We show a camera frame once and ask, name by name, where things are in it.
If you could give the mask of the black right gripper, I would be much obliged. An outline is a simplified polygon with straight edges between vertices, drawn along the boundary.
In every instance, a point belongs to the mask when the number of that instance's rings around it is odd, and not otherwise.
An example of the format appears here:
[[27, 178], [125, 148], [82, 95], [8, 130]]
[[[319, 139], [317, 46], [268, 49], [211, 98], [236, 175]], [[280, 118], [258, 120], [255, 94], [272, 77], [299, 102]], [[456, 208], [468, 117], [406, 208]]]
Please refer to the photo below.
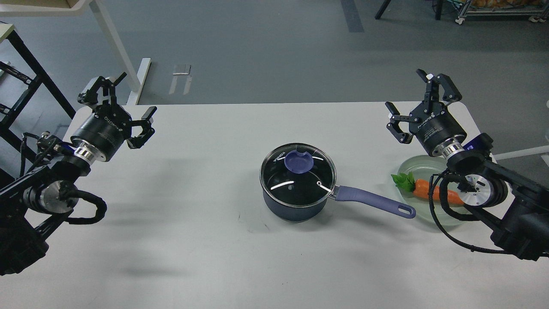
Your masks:
[[[392, 102], [386, 102], [390, 112], [386, 127], [400, 143], [410, 144], [414, 135], [427, 154], [436, 157], [439, 156], [435, 153], [437, 146], [447, 139], [455, 138], [463, 142], [467, 137], [465, 130], [447, 111], [449, 104], [461, 101], [463, 96], [445, 74], [434, 76], [422, 69], [417, 69], [416, 73], [427, 84], [422, 107], [418, 106], [410, 112], [410, 116], [405, 116]], [[402, 131], [400, 122], [411, 123], [410, 133]]]

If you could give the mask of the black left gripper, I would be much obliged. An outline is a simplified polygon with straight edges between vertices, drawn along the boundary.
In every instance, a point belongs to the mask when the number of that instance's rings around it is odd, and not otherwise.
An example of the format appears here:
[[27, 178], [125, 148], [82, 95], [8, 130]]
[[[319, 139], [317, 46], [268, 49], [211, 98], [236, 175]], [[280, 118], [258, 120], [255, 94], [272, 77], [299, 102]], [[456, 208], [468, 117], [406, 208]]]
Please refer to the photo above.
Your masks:
[[[71, 142], [74, 146], [83, 142], [92, 145], [100, 151], [103, 162], [110, 161], [126, 139], [130, 149], [139, 149], [155, 133], [152, 116], [157, 107], [149, 107], [141, 119], [132, 121], [129, 113], [118, 105], [116, 86], [126, 76], [126, 72], [122, 72], [114, 81], [98, 76], [77, 96], [77, 102], [90, 107], [93, 113], [74, 132]], [[131, 127], [141, 127], [142, 131], [130, 137]]]

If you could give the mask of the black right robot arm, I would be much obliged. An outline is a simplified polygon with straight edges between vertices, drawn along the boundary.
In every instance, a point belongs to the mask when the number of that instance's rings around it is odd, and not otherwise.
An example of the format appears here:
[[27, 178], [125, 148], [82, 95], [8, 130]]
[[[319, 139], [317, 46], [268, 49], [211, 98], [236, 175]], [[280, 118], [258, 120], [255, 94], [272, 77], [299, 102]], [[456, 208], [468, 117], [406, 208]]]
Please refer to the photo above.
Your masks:
[[[432, 219], [455, 244], [472, 252], [514, 255], [537, 261], [548, 256], [548, 188], [526, 178], [492, 158], [492, 138], [481, 133], [465, 143], [467, 134], [448, 107], [462, 99], [453, 80], [444, 74], [418, 69], [425, 82], [423, 100], [408, 114], [392, 102], [387, 129], [400, 143], [416, 138], [428, 156], [442, 157], [446, 168], [427, 184]], [[435, 213], [434, 197], [441, 209], [459, 221], [480, 221], [491, 231], [496, 250], [480, 248], [449, 235]]]

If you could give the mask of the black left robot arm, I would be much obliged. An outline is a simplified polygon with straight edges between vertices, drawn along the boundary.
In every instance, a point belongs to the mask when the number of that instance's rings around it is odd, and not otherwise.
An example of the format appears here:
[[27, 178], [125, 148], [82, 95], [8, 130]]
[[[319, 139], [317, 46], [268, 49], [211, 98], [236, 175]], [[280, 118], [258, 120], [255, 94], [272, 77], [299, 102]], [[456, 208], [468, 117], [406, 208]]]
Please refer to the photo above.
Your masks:
[[77, 100], [92, 114], [65, 142], [44, 133], [36, 137], [39, 155], [28, 170], [1, 190], [2, 275], [20, 273], [43, 258], [46, 240], [62, 223], [89, 225], [101, 221], [107, 204], [75, 182], [90, 173], [96, 161], [108, 162], [126, 142], [141, 148], [155, 133], [150, 107], [141, 119], [133, 120], [117, 103], [116, 80], [98, 76], [88, 83]]

